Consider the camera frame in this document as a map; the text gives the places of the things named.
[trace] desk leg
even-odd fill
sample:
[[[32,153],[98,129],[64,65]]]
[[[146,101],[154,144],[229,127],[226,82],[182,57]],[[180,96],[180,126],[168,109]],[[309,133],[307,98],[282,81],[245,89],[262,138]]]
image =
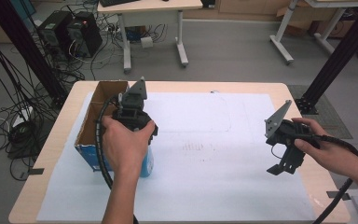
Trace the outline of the desk leg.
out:
[[[176,37],[176,47],[179,51],[180,61],[182,66],[186,67],[188,65],[188,59],[185,52],[185,47],[182,42],[182,28],[183,28],[183,11],[178,11],[178,37]]]
[[[333,48],[333,46],[331,46],[327,42],[326,39],[330,35],[330,33],[333,31],[334,27],[336,26],[336,24],[339,21],[339,19],[341,19],[341,17],[344,14],[344,12],[345,12],[345,8],[339,8],[337,10],[336,14],[334,15],[334,17],[328,23],[328,25],[327,25],[326,29],[324,30],[324,32],[322,34],[318,34],[318,33],[314,34],[318,44],[321,45],[325,50],[327,50],[327,52],[329,54],[333,53],[334,48]]]
[[[297,2],[298,2],[298,0],[292,0],[292,2],[289,5],[289,8],[287,8],[286,13],[284,14],[284,17],[282,19],[281,26],[279,27],[278,33],[276,35],[269,36],[272,43],[274,43],[275,47],[283,55],[287,64],[292,63],[294,61],[294,59],[289,54],[289,52],[284,48],[284,46],[281,44],[281,39],[282,39],[284,30],[286,30],[287,24],[289,23],[290,18],[292,17],[293,12],[295,11]]]
[[[124,18],[121,13],[118,14],[118,22],[120,23],[121,36],[123,38],[124,73],[127,73],[131,70],[131,48],[130,41],[127,40]]]

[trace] power strip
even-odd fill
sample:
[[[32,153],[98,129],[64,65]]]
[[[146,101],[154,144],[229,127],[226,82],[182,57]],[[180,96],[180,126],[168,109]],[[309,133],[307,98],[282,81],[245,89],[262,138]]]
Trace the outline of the power strip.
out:
[[[21,110],[21,114],[19,114],[13,122],[13,128],[17,125],[23,123],[24,121],[29,119],[29,116],[32,114],[33,108],[31,106],[28,106],[28,108],[23,108]]]

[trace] black metal pole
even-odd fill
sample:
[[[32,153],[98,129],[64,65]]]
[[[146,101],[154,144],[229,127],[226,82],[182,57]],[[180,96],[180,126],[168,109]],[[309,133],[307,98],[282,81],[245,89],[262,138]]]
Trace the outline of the black metal pole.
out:
[[[68,93],[53,75],[51,68],[34,43],[30,32],[9,0],[0,0],[0,25],[34,71],[53,103],[57,107],[62,107]]]
[[[296,104],[301,114],[308,114],[314,109],[321,96],[357,51],[358,18],[344,38],[342,38],[301,99],[296,99]]]

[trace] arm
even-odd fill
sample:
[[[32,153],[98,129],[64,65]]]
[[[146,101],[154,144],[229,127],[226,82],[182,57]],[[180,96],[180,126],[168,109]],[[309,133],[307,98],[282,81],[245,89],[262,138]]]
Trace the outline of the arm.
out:
[[[155,124],[151,120],[141,131],[132,132],[120,122],[103,117],[103,126],[103,153],[115,173],[103,223],[132,224],[136,185]]]
[[[313,119],[293,119],[293,122],[300,122],[310,126],[315,134],[329,135]],[[295,145],[298,149],[312,156],[325,169],[338,175],[345,175],[358,185],[358,157],[349,152],[345,147],[320,142],[321,149],[317,149],[300,139],[296,139]]]

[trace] desk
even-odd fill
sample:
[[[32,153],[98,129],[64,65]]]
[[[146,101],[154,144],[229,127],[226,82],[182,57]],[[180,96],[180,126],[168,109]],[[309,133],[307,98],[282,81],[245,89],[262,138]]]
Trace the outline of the desk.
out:
[[[200,0],[141,0],[111,7],[98,5],[102,13],[117,13],[121,35],[123,36],[124,72],[131,70],[131,48],[127,40],[125,27],[148,24],[178,23],[176,46],[183,66],[188,65],[185,47],[182,42],[183,10],[202,7]]]
[[[44,200],[48,181],[57,160],[62,154],[66,138],[71,132],[76,117],[90,91],[94,91],[97,81],[79,81],[72,88],[62,111],[54,124],[48,140],[44,145],[34,169],[44,168],[42,175],[30,175],[21,194],[9,215],[11,223],[36,223],[37,214]],[[226,93],[266,93],[269,95],[275,109],[281,107],[285,100],[293,98],[284,84],[280,83],[234,83],[234,82],[146,82],[149,92],[210,92]],[[300,117],[295,106],[291,106],[286,119]],[[310,202],[319,216],[331,199],[327,197],[328,190],[337,190],[330,174],[317,164],[311,157],[306,156],[303,165],[298,169]],[[339,203],[333,213],[324,223],[347,223],[350,220],[348,210]]]
[[[328,23],[326,29],[323,34],[314,34],[317,42],[326,49],[330,54],[333,53],[334,48],[326,41],[327,37],[333,31],[337,22],[341,18],[342,14],[345,12],[346,7],[358,7],[358,0],[305,0],[312,7],[338,7],[336,14],[333,16],[332,20]],[[292,63],[294,61],[293,57],[289,54],[286,48],[282,45],[281,39],[284,33],[284,30],[287,27],[287,24],[292,17],[293,12],[296,9],[296,4],[298,0],[292,0],[287,8],[286,13],[282,19],[281,26],[279,27],[278,33],[276,35],[271,35],[269,38],[272,43],[274,43],[275,47],[282,54],[284,59],[286,60],[286,64]]]

